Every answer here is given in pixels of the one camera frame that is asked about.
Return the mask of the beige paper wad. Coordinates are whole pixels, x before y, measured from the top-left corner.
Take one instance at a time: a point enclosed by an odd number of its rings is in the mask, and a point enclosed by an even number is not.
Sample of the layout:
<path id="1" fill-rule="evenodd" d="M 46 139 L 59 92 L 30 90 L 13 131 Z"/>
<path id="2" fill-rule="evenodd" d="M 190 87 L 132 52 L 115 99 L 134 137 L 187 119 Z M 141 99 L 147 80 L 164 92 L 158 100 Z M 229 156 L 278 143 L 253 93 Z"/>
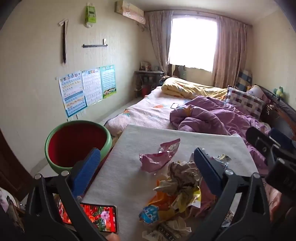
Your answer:
<path id="1" fill-rule="evenodd" d="M 194 162 L 171 162 L 168 165 L 168 177 L 159 181 L 156 192 L 163 192 L 170 196 L 182 192 L 199 190 L 201 174 Z"/>

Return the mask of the orange snack wrapper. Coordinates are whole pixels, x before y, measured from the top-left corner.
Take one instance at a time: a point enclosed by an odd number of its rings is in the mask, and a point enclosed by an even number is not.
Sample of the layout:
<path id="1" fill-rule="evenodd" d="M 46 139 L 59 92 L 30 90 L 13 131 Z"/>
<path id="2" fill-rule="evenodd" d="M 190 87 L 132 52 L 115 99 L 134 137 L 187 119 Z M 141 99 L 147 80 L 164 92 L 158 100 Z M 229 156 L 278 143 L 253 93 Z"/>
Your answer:
<path id="1" fill-rule="evenodd" d="M 155 196 L 139 214 L 139 220 L 146 225 L 157 225 L 183 213 L 197 203 L 201 206 L 200 180 L 177 182 L 170 178 L 158 180 L 154 188 Z"/>

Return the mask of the pink snack bag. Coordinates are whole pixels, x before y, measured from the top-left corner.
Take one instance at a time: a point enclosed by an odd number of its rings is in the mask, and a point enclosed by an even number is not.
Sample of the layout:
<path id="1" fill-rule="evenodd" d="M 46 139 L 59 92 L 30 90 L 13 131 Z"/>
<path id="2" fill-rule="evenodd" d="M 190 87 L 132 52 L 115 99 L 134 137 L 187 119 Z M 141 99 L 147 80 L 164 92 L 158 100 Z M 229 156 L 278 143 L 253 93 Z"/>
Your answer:
<path id="1" fill-rule="evenodd" d="M 181 139 L 178 138 L 173 141 L 160 144 L 158 153 L 140 154 L 139 160 L 142 163 L 142 166 L 140 169 L 147 173 L 158 172 L 177 153 L 180 142 L 181 142 Z"/>

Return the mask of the pink white snack box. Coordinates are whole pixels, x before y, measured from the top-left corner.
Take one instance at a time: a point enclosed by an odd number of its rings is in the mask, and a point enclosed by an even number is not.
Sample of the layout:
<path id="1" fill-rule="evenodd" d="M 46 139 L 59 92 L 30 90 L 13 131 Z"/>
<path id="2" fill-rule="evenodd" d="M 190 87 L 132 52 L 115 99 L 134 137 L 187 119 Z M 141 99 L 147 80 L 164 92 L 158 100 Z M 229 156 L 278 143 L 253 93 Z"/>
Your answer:
<path id="1" fill-rule="evenodd" d="M 191 227 L 186 225 L 185 220 L 178 216 L 157 225 L 154 229 L 142 232 L 145 240 L 175 241 L 187 237 L 192 232 Z"/>

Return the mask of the dark wooden headboard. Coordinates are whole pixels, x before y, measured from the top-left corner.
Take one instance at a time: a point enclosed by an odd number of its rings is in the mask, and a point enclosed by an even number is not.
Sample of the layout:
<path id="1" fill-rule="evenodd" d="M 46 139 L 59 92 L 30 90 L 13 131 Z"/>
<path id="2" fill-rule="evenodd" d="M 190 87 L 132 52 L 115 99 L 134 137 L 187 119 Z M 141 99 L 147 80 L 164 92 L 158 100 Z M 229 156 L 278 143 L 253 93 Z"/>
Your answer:
<path id="1" fill-rule="evenodd" d="M 263 107 L 259 120 L 295 141 L 295 109 L 273 92 L 260 85 L 258 87 L 270 101 Z"/>

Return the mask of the red bin with green rim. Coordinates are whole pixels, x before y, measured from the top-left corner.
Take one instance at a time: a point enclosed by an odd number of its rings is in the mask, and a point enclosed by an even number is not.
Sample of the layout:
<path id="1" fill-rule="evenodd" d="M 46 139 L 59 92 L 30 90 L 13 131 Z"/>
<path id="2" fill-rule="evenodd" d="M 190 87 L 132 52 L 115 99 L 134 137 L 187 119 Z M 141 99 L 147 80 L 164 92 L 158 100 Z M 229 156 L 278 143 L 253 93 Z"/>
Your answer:
<path id="1" fill-rule="evenodd" d="M 45 157 L 56 173 L 71 170 L 94 149 L 100 150 L 104 162 L 112 146 L 106 127 L 86 120 L 63 123 L 53 129 L 45 141 Z"/>

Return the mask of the checkered pillow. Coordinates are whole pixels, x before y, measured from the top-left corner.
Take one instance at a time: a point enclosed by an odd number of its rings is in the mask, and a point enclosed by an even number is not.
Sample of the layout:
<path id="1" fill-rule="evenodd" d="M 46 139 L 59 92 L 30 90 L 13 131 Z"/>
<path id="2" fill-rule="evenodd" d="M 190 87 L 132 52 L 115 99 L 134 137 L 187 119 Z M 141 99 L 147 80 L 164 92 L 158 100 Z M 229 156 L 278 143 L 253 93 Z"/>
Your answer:
<path id="1" fill-rule="evenodd" d="M 256 119 L 260 118 L 263 107 L 265 106 L 265 102 L 260 98 L 230 86 L 227 89 L 225 102 L 245 109 Z"/>

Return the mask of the smartphone with lit screen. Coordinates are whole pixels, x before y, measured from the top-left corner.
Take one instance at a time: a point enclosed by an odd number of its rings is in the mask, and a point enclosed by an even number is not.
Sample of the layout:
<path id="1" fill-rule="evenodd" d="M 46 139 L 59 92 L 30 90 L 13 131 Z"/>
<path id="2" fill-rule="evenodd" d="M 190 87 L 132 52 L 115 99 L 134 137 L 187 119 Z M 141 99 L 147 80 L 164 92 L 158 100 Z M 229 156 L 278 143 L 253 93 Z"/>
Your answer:
<path id="1" fill-rule="evenodd" d="M 118 233 L 117 208 L 114 205 L 80 203 L 86 216 L 102 233 Z"/>

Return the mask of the green plush toy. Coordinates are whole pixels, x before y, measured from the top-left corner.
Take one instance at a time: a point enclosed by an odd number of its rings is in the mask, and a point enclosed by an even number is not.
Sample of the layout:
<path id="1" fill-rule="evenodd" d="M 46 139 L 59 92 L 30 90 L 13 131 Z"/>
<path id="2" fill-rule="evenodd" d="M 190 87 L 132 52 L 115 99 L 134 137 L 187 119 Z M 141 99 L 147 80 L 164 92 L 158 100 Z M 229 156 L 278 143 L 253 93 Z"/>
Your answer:
<path id="1" fill-rule="evenodd" d="M 284 99 L 285 98 L 285 93 L 283 88 L 280 86 L 279 88 L 275 88 L 273 90 L 274 95 L 278 98 L 278 99 Z"/>

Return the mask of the pink pillow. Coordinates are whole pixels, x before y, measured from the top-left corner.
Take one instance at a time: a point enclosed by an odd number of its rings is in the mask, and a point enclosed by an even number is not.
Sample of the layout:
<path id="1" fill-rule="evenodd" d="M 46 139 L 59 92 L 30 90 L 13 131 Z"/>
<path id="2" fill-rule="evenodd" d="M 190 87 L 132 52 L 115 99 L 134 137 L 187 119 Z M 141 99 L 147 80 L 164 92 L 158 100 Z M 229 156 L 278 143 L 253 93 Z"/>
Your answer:
<path id="1" fill-rule="evenodd" d="M 261 99 L 265 103 L 270 103 L 270 99 L 265 95 L 258 85 L 252 86 L 246 93 Z"/>

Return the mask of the purple quilt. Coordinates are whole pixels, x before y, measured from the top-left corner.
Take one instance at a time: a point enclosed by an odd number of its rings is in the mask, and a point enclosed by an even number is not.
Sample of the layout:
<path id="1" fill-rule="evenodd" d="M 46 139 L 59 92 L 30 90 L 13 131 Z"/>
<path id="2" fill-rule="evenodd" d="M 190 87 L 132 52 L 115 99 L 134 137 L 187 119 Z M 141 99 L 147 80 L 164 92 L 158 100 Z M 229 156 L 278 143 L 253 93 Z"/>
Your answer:
<path id="1" fill-rule="evenodd" d="M 245 109 L 216 98 L 200 95 L 171 111 L 170 123 L 179 131 L 226 136 L 240 135 L 259 173 L 267 172 L 265 157 L 246 140 L 246 131 L 254 127 L 268 134 L 270 128 Z"/>

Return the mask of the striped cushion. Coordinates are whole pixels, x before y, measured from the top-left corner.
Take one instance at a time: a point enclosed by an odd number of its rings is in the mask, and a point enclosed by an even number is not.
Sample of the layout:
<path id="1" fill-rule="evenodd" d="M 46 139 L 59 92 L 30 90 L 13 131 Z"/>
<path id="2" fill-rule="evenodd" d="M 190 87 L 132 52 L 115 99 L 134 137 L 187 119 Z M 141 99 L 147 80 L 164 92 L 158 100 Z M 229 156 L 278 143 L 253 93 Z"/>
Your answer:
<path id="1" fill-rule="evenodd" d="M 247 92 L 248 87 L 252 85 L 252 73 L 247 70 L 240 71 L 236 80 L 235 88 Z"/>

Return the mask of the pink bed sheet mattress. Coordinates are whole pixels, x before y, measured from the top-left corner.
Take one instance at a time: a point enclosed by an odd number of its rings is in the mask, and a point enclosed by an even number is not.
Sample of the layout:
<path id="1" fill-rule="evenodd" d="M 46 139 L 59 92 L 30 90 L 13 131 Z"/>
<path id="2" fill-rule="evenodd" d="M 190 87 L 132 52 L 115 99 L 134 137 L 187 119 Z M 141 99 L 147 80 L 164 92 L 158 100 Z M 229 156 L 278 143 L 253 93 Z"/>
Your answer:
<path id="1" fill-rule="evenodd" d="M 174 129 L 170 123 L 171 111 L 190 101 L 186 98 L 166 95 L 160 87 L 154 89 L 138 103 L 129 106 L 124 112 L 105 123 L 112 136 L 129 125 L 145 126 L 148 128 Z"/>

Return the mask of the left learning poster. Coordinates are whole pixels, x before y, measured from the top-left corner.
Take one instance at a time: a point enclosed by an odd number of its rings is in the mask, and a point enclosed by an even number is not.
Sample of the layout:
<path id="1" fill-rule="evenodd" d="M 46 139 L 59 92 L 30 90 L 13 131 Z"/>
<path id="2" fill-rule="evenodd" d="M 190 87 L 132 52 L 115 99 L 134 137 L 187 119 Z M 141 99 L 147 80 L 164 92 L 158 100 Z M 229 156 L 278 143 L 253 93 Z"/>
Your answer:
<path id="1" fill-rule="evenodd" d="M 59 77 L 58 82 L 68 118 L 87 107 L 81 71 Z"/>

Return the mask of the yellow blanket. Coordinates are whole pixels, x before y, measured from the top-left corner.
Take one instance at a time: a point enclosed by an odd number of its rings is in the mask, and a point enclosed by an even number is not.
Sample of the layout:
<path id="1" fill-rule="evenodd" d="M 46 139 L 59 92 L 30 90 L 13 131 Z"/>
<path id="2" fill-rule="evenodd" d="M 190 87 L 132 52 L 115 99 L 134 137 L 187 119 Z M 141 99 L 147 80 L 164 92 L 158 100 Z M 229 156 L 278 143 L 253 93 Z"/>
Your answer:
<path id="1" fill-rule="evenodd" d="M 223 100 L 227 93 L 227 88 L 207 86 L 176 77 L 167 78 L 161 89 L 166 95 L 187 99 L 194 99 L 201 95 Z"/>

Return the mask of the middle learning poster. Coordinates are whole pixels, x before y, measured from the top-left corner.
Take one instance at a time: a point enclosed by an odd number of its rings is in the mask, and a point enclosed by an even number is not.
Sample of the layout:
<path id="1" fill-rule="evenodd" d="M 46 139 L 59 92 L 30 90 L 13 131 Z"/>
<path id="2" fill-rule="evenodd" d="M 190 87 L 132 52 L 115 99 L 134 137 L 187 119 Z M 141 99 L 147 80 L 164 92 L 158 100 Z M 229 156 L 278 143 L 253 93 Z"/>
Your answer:
<path id="1" fill-rule="evenodd" d="M 82 81 L 87 106 L 96 104 L 103 99 L 99 68 L 82 71 Z"/>

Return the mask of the right green learning poster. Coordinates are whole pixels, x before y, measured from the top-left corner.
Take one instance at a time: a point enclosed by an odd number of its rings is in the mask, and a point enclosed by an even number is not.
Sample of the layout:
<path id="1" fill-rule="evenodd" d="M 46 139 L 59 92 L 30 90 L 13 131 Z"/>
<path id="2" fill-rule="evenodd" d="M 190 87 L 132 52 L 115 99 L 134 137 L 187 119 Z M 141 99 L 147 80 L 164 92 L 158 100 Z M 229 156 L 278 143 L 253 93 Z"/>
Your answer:
<path id="1" fill-rule="evenodd" d="M 103 98 L 116 93 L 115 66 L 108 65 L 99 68 Z"/>

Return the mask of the right pink curtain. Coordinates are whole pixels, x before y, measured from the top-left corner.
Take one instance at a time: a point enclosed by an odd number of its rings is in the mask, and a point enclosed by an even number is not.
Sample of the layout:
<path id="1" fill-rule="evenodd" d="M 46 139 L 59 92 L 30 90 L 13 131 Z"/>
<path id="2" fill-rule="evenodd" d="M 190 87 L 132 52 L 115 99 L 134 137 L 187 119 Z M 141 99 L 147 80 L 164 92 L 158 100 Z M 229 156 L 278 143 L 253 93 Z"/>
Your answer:
<path id="1" fill-rule="evenodd" d="M 217 44 L 212 70 L 213 85 L 226 88 L 236 84 L 245 66 L 248 25 L 225 16 L 217 16 Z"/>

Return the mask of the pink curtain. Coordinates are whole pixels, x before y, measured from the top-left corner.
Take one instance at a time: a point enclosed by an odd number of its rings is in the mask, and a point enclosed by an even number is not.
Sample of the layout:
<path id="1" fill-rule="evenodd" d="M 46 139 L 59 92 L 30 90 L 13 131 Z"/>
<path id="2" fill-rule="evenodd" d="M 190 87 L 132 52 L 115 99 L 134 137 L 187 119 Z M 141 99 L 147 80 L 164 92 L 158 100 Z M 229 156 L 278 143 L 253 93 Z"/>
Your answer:
<path id="1" fill-rule="evenodd" d="M 161 70 L 168 74 L 173 11 L 148 11 L 145 19 L 156 60 Z"/>
<path id="2" fill-rule="evenodd" d="M 248 25 L 225 16 L 217 16 L 217 44 L 212 70 L 213 85 L 226 88 L 236 84 L 245 66 Z"/>

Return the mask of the dark side table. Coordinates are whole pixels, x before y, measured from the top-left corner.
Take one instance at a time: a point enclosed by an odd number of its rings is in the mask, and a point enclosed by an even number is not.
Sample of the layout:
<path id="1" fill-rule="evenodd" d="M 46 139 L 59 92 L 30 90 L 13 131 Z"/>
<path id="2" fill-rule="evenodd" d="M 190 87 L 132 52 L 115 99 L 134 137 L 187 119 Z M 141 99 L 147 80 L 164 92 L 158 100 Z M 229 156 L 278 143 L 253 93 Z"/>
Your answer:
<path id="1" fill-rule="evenodd" d="M 162 86 L 162 77 L 165 76 L 163 71 L 144 71 L 138 70 L 134 72 L 135 77 L 135 96 L 145 97 L 158 86 Z"/>

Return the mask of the left pink curtain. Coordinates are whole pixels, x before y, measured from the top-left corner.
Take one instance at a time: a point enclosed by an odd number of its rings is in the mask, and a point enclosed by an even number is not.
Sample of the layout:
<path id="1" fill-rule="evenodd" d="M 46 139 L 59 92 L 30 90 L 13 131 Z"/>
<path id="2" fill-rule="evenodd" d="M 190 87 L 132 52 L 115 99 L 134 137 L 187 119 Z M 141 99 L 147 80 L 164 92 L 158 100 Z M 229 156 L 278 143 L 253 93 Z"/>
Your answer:
<path id="1" fill-rule="evenodd" d="M 145 19 L 156 60 L 161 70 L 168 74 L 173 11 L 148 11 Z"/>

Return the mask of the air conditioner with cover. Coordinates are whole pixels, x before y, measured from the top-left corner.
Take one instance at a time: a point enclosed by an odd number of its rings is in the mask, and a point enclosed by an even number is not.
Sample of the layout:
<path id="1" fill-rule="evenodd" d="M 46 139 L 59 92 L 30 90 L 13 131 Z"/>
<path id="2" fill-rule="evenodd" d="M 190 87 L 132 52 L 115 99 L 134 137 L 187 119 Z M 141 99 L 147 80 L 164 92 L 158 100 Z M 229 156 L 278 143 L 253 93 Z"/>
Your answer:
<path id="1" fill-rule="evenodd" d="M 144 11 L 139 9 L 135 5 L 130 4 L 126 1 L 116 1 L 114 7 L 114 11 L 116 13 L 145 25 L 146 20 L 144 17 Z"/>

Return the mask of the black wall rail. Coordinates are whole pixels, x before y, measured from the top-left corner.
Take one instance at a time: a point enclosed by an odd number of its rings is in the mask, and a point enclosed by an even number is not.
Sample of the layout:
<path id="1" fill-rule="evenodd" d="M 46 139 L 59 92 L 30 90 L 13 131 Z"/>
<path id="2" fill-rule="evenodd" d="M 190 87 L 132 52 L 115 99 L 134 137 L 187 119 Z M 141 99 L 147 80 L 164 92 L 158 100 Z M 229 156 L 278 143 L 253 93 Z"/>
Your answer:
<path id="1" fill-rule="evenodd" d="M 107 47 L 107 39 L 103 39 L 103 43 L 102 44 L 83 44 L 82 48 L 99 48 L 99 47 Z"/>

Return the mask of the green wall box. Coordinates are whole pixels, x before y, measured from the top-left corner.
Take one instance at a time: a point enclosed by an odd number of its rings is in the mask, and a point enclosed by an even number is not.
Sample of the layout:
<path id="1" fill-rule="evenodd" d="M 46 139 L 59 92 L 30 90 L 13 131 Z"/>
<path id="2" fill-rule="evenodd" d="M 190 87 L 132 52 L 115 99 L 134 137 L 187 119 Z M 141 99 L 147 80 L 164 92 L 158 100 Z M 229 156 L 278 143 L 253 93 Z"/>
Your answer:
<path id="1" fill-rule="evenodd" d="M 93 4 L 86 4 L 85 8 L 85 27 L 91 28 L 96 23 L 96 10 Z"/>

